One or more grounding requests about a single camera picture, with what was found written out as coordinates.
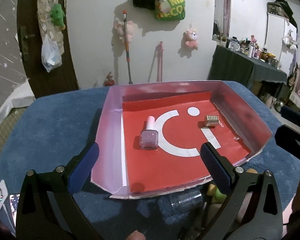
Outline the smartphone with lit screen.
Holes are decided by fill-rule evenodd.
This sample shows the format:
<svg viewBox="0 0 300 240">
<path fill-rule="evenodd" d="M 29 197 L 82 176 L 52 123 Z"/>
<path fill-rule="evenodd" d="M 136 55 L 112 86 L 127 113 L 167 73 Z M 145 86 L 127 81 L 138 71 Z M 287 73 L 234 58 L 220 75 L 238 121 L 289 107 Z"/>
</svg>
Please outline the smartphone with lit screen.
<svg viewBox="0 0 300 240">
<path fill-rule="evenodd" d="M 5 210 L 7 212 L 8 221 L 12 227 L 12 232 L 15 235 L 15 226 L 17 222 L 17 208 L 20 194 L 9 194 L 7 191 L 4 191 L 4 204 Z"/>
</svg>

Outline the white refrigerator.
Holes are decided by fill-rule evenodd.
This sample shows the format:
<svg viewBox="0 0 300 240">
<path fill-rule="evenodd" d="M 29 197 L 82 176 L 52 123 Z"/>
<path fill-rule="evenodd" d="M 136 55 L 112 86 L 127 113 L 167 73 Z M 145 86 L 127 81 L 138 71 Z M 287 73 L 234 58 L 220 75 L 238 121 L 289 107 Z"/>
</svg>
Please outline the white refrigerator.
<svg viewBox="0 0 300 240">
<path fill-rule="evenodd" d="M 296 27 L 289 23 L 284 17 L 268 14 L 267 33 L 264 46 L 267 52 L 275 56 L 280 62 L 279 69 L 290 75 L 295 62 L 297 47 Z"/>
</svg>

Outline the dark cloth covered side table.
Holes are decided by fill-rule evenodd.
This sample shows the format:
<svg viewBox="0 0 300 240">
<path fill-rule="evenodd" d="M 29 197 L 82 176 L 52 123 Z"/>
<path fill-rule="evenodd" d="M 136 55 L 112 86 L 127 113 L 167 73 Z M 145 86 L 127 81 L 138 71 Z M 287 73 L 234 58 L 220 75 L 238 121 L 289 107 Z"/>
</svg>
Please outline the dark cloth covered side table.
<svg viewBox="0 0 300 240">
<path fill-rule="evenodd" d="M 235 81 L 256 94 L 264 92 L 277 97 L 287 83 L 287 74 L 261 60 L 218 45 L 207 79 Z"/>
</svg>

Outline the white plastic bag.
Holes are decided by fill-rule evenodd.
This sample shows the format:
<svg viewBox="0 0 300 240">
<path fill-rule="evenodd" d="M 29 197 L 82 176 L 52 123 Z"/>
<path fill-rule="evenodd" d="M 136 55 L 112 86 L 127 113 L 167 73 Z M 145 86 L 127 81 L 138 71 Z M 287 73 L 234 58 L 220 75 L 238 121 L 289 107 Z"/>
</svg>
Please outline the white plastic bag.
<svg viewBox="0 0 300 240">
<path fill-rule="evenodd" d="M 41 58 L 42 64 L 48 73 L 62 65 L 62 56 L 58 44 L 51 40 L 47 34 L 43 40 Z"/>
</svg>

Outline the green tote bag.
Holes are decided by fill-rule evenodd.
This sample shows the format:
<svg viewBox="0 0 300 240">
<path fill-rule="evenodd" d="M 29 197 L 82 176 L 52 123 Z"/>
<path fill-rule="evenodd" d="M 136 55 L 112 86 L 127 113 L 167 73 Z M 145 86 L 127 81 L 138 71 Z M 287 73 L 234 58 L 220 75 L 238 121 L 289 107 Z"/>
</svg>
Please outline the green tote bag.
<svg viewBox="0 0 300 240">
<path fill-rule="evenodd" d="M 158 21 L 182 21 L 185 18 L 185 0 L 155 0 L 155 19 Z"/>
</svg>

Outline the clear plastic cup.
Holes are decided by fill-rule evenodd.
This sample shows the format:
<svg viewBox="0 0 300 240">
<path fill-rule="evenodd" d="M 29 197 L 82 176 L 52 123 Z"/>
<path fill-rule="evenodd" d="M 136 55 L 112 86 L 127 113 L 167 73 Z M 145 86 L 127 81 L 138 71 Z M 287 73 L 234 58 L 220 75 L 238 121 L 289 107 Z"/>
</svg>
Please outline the clear plastic cup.
<svg viewBox="0 0 300 240">
<path fill-rule="evenodd" d="M 170 195 L 172 211 L 183 214 L 203 206 L 204 195 L 199 189 L 189 189 Z"/>
</svg>

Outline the blue textured table cloth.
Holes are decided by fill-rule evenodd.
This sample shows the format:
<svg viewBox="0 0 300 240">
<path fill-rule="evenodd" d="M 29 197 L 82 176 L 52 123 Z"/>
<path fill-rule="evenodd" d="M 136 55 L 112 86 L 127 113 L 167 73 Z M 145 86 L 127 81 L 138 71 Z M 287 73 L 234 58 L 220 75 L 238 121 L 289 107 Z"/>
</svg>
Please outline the blue textured table cloth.
<svg viewBox="0 0 300 240">
<path fill-rule="evenodd" d="M 0 153 L 0 182 L 18 193 L 26 172 L 53 171 L 79 154 L 96 137 L 107 88 L 92 88 L 37 99 L 20 117 Z M 278 147 L 274 139 L 247 168 L 274 173 L 281 203 L 286 207 L 300 180 L 300 160 Z M 116 200 L 86 181 L 74 196 L 91 224 L 105 239 L 125 239 L 133 231 L 147 239 L 177 239 L 192 223 L 189 214 L 175 215 L 166 196 Z"/>
</svg>

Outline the green plush on door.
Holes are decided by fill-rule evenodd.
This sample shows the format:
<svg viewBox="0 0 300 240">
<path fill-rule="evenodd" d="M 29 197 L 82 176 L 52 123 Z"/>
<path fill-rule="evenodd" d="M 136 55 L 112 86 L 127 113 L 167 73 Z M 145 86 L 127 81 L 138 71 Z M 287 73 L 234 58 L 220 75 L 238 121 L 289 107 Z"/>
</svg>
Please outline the green plush on door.
<svg viewBox="0 0 300 240">
<path fill-rule="evenodd" d="M 66 28 L 64 24 L 65 14 L 60 4 L 55 4 L 50 11 L 51 22 L 54 26 L 60 27 L 62 30 Z"/>
</svg>

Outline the lilac nail polish bottle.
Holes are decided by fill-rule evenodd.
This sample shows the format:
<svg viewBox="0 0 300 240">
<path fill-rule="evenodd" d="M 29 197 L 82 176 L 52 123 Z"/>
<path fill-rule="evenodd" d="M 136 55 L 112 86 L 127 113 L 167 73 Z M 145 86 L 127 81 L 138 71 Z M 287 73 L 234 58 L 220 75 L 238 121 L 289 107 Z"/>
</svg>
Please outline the lilac nail polish bottle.
<svg viewBox="0 0 300 240">
<path fill-rule="evenodd" d="M 143 149 L 156 149 L 159 142 L 159 133 L 154 128 L 155 117 L 149 116 L 146 121 L 146 128 L 141 132 L 139 145 Z"/>
</svg>

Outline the red and lilac cardboard tray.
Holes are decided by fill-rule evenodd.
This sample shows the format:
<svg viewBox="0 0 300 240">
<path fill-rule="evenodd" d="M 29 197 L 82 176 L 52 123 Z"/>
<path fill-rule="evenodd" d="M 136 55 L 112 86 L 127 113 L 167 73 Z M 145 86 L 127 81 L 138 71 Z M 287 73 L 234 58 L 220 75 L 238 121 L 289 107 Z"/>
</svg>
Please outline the red and lilac cardboard tray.
<svg viewBox="0 0 300 240">
<path fill-rule="evenodd" d="M 219 124 L 205 127 L 206 115 L 217 115 Z M 155 117 L 159 133 L 156 149 L 139 145 L 149 116 Z M 98 124 L 100 153 L 91 182 L 117 199 L 181 191 L 211 178 L 200 158 L 203 143 L 238 166 L 259 154 L 271 135 L 253 108 L 223 81 L 114 86 Z"/>
</svg>

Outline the white round device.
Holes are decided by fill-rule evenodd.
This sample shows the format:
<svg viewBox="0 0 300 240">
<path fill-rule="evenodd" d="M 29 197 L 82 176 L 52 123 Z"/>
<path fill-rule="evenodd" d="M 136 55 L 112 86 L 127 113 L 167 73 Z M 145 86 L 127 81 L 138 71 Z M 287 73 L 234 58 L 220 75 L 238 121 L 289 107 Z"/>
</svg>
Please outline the white round device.
<svg viewBox="0 0 300 240">
<path fill-rule="evenodd" d="M 8 190 L 4 180 L 0 181 L 0 210 L 5 204 L 5 200 L 8 197 Z"/>
</svg>

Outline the pink plush behind mop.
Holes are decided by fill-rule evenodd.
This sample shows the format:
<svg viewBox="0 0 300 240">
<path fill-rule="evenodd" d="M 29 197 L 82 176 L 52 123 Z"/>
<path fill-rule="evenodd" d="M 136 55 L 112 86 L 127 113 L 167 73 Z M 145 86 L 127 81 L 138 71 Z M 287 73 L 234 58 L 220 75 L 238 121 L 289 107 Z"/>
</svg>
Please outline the pink plush behind mop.
<svg viewBox="0 0 300 240">
<path fill-rule="evenodd" d="M 125 43 L 126 38 L 128 43 L 131 43 L 133 34 L 134 34 L 134 27 L 135 24 L 133 21 L 127 21 L 126 23 L 121 21 L 119 18 L 115 18 L 114 20 L 114 29 L 119 36 L 119 39 Z"/>
</svg>

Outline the pink plush on wall right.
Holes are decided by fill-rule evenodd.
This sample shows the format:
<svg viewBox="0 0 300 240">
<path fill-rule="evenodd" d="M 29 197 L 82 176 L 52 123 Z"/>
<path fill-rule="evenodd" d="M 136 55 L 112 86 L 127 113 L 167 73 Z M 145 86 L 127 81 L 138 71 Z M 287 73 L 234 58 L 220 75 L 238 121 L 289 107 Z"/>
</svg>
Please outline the pink plush on wall right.
<svg viewBox="0 0 300 240">
<path fill-rule="evenodd" d="M 198 35 L 196 30 L 185 31 L 185 45 L 192 50 L 198 50 Z"/>
</svg>

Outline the dark wooden door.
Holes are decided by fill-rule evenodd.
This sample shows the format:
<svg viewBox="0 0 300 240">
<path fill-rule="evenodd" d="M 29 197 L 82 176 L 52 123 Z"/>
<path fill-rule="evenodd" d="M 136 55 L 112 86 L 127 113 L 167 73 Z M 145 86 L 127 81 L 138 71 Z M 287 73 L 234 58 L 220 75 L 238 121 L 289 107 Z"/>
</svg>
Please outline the dark wooden door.
<svg viewBox="0 0 300 240">
<path fill-rule="evenodd" d="M 18 0 L 23 67 L 36 98 L 78 89 L 66 22 L 66 0 Z"/>
</svg>

